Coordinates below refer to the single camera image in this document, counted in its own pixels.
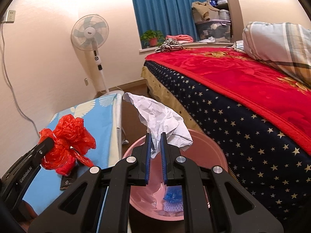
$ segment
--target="fan blade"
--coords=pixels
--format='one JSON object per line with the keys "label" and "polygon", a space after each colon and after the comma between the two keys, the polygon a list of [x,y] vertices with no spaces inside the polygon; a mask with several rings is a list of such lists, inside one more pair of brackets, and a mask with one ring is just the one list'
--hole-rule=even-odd
{"label": "fan blade", "polygon": [[90,22],[91,22],[92,18],[93,18],[93,17],[87,17],[87,18],[85,18],[84,23],[83,23],[83,27],[84,27],[85,29],[88,28],[88,27],[90,27]]}
{"label": "fan blade", "polygon": [[74,30],[73,35],[76,37],[84,37],[84,33],[79,32],[77,29]]}
{"label": "fan blade", "polygon": [[104,38],[98,32],[95,33],[94,38],[98,45],[104,41]]}
{"label": "fan blade", "polygon": [[105,22],[99,22],[99,23],[94,24],[92,27],[94,29],[98,29],[98,28],[105,28],[105,27],[107,27],[107,25]]}
{"label": "fan blade", "polygon": [[82,45],[80,45],[80,47],[87,48],[91,43],[92,41],[90,39],[87,39]]}

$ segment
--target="potted plant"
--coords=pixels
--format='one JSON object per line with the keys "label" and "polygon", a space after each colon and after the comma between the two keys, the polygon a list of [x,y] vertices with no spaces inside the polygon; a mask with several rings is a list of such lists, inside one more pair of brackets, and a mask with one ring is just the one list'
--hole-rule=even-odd
{"label": "potted plant", "polygon": [[141,35],[140,39],[142,41],[148,41],[150,47],[155,47],[158,44],[158,40],[162,40],[164,37],[161,31],[148,30]]}

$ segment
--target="white wall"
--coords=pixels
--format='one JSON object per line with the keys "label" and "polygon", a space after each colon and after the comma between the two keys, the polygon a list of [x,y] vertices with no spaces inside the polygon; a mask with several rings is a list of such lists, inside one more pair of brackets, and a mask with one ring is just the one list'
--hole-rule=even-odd
{"label": "white wall", "polygon": [[311,22],[298,0],[239,0],[243,23],[298,23],[311,29]]}
{"label": "white wall", "polygon": [[[88,14],[99,14],[110,27],[107,42],[99,49],[108,86],[140,79],[144,56],[132,0],[13,0],[16,21],[4,25],[8,74],[23,111],[41,130],[52,116],[90,100],[102,84],[97,68],[90,68],[90,53],[75,50],[70,41],[74,23]],[[11,92],[0,77],[0,176],[38,142],[32,124],[21,118]]]}

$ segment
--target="electrical outlet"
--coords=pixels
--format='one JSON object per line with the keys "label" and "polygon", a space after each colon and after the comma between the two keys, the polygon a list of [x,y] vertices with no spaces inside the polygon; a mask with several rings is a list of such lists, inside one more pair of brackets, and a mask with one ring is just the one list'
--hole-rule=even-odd
{"label": "electrical outlet", "polygon": [[8,10],[4,16],[5,23],[14,23],[15,21],[15,10]]}

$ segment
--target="standing fan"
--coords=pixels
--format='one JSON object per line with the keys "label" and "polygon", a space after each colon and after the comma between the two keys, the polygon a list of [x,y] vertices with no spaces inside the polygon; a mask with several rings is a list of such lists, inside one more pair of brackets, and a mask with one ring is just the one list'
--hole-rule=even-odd
{"label": "standing fan", "polygon": [[105,19],[99,15],[87,15],[79,19],[73,26],[71,41],[82,51],[93,51],[95,63],[102,76],[106,92],[107,94],[112,94],[116,93],[116,91],[110,92],[106,86],[101,59],[98,53],[98,48],[106,42],[108,34],[109,27]]}

